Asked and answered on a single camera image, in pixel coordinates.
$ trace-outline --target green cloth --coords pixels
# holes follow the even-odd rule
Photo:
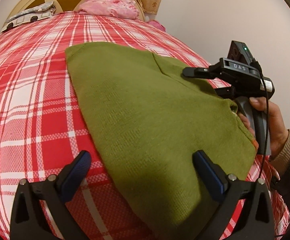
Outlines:
[[[240,179],[255,157],[235,103],[205,80],[183,79],[187,65],[175,58],[107,42],[70,47],[66,57],[82,115],[117,189],[158,239],[194,239],[217,205],[192,154],[204,150]]]

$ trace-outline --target checkered bedspread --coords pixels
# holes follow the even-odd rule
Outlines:
[[[64,50],[91,41],[107,41],[162,56],[178,58],[192,67],[209,64],[176,38],[141,21],[82,16],[74,12],[23,25],[0,36],[0,235],[9,239],[11,208],[21,178],[42,181],[58,174],[80,150],[92,155],[92,166],[74,199],[66,206],[94,240],[155,239],[115,189],[81,116],[66,69]],[[218,79],[211,85],[223,87]],[[254,181],[257,157],[247,180]],[[267,184],[276,171],[265,164]],[[285,231],[289,213],[271,192],[276,234]],[[44,213],[53,233],[62,237],[48,208]],[[230,235],[242,202],[237,205],[222,238]]]

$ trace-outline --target ribbed sleeve cuff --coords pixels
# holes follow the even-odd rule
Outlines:
[[[283,150],[273,160],[270,159],[270,163],[282,177],[290,163],[290,130]]]

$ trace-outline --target person's arm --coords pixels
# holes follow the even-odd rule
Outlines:
[[[266,110],[265,98],[250,98],[251,105],[259,110]],[[285,128],[281,111],[273,102],[269,102],[269,129],[271,139],[270,163],[278,171],[281,179],[273,177],[271,187],[283,197],[290,211],[290,130]],[[239,114],[242,122],[250,128],[249,121],[242,114]]]

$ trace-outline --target blue gripper pad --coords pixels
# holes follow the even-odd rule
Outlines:
[[[203,150],[193,154],[193,164],[212,199],[219,203],[223,202],[228,189],[225,172],[220,166],[214,164]]]
[[[90,165],[90,153],[81,151],[73,162],[66,165],[59,173],[56,187],[59,198],[63,203],[72,200],[80,183],[89,171]]]

